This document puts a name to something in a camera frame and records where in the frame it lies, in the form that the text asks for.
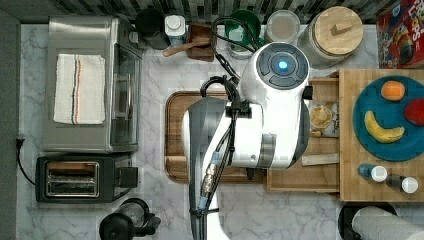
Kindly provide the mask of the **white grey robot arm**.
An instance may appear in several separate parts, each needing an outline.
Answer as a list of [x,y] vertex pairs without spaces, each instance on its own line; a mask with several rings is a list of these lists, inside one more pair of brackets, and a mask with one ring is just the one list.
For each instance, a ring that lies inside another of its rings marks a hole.
[[309,62],[297,47],[273,42],[249,59],[240,77],[214,76],[183,116],[194,240],[229,240],[217,186],[228,166],[287,169],[305,152],[312,98]]

